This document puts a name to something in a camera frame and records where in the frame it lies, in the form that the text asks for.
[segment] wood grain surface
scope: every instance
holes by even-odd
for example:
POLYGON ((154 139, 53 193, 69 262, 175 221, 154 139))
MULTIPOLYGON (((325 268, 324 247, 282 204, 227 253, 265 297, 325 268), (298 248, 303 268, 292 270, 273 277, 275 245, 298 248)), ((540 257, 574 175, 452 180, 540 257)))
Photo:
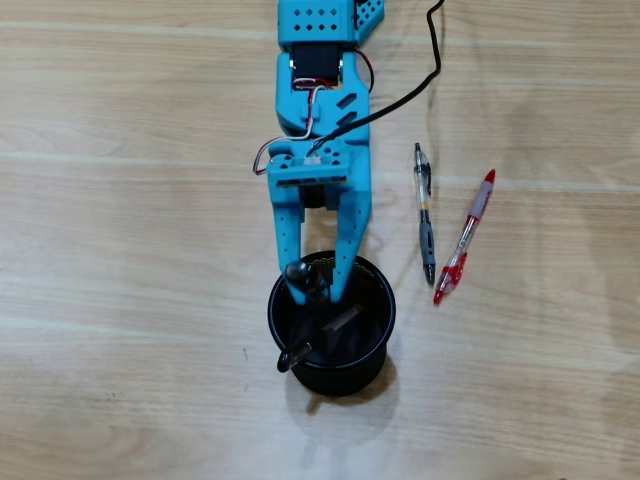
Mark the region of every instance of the wood grain surface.
MULTIPOLYGON (((431 4, 388 1, 374 109, 433 68, 431 4)), ((360 253, 397 322, 383 374, 339 400, 276 371, 266 321, 251 162, 280 132, 276 12, 0 2, 0 478, 640 478, 640 2, 448 0, 442 76, 372 129, 360 253), (498 172, 440 309, 417 141, 441 263, 498 172)), ((305 252, 334 225, 310 213, 305 252)))

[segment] blue robotic arm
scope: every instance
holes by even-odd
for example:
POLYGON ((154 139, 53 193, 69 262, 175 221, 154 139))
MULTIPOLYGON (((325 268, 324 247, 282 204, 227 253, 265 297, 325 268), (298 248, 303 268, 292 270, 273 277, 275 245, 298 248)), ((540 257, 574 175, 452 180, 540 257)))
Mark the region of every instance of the blue robotic arm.
MULTIPOLYGON (((308 91, 297 79, 316 77, 335 88, 317 91, 309 140, 281 141, 269 148, 269 194, 273 204, 280 270, 300 260, 306 208, 337 211, 335 268, 329 295, 340 301, 371 212, 369 126, 325 142, 309 155, 314 139, 369 114, 369 92, 356 70, 353 48, 384 17, 384 0, 280 0, 276 112, 283 131, 306 130, 308 91)), ((288 282, 298 304, 305 293, 288 282)))

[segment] black cup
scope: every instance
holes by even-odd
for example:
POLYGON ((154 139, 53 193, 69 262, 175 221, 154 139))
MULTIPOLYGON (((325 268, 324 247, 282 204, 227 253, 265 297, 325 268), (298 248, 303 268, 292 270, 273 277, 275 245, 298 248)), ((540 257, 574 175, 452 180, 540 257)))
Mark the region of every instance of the black cup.
MULTIPOLYGON (((333 251, 318 252, 302 260, 316 266, 331 284, 334 255, 333 251)), ((281 351, 354 305, 360 305, 362 313, 342 327, 325 348, 292 368, 300 383, 316 393, 334 397, 351 395, 378 375, 387 356, 387 341, 396 317, 391 286, 372 263, 356 257, 338 304, 297 305, 282 277, 271 291, 269 329, 281 351)))

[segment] ballpoint pen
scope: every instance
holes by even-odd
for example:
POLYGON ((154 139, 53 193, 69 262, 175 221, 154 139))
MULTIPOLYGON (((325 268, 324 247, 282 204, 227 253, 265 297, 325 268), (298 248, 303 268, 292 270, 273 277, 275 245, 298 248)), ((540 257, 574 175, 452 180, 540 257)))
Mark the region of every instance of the ballpoint pen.
POLYGON ((467 260, 467 249, 471 243, 473 233, 476 231, 476 227, 480 223, 484 209, 487 207, 487 201, 493 191, 495 178, 496 171, 491 170, 480 186, 480 190, 473 202, 471 212, 469 212, 469 216, 467 217, 467 223, 464 226, 458 245, 451 256, 449 263, 442 269, 442 274, 440 275, 438 285, 436 286, 436 294, 433 297, 433 303, 436 305, 440 305, 442 298, 456 288, 460 278, 462 277, 464 263, 467 260))
POLYGON ((422 268, 429 285, 436 281, 436 256, 433 241, 433 229, 429 220, 429 197, 431 196, 431 165, 427 156, 416 143, 415 167, 413 168, 416 179, 416 200, 418 201, 418 213, 420 214, 420 251, 422 252, 422 268))

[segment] pen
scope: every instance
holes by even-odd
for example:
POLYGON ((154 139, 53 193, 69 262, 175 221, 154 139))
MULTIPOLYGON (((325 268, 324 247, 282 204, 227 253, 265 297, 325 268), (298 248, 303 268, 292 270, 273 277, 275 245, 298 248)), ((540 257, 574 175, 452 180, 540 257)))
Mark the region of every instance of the pen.
POLYGON ((416 143, 416 165, 413 168, 416 179, 416 199, 420 214, 420 251, 422 252, 422 268, 429 285, 436 281, 436 256, 433 242, 433 229, 429 220, 429 197, 431 196, 431 165, 427 156, 416 143))
POLYGON ((464 263, 467 260, 467 249, 471 243, 473 233, 476 231, 476 227, 480 223, 484 209, 487 207, 487 201, 493 191, 495 178, 496 171, 491 170, 480 186, 480 191, 478 191, 478 195, 473 202, 471 212, 469 212, 469 216, 467 217, 467 223, 464 226, 464 230, 462 231, 456 250, 453 252, 447 266, 442 269, 442 274, 440 275, 440 280, 438 280, 438 285, 436 287, 436 294, 433 297, 433 303, 436 305, 440 305, 442 298, 456 288, 460 278, 462 277, 464 263))
POLYGON ((278 371, 285 373, 303 362, 314 351, 321 350, 327 342, 351 320, 362 313, 362 306, 354 305, 324 327, 298 340, 278 358, 278 371))

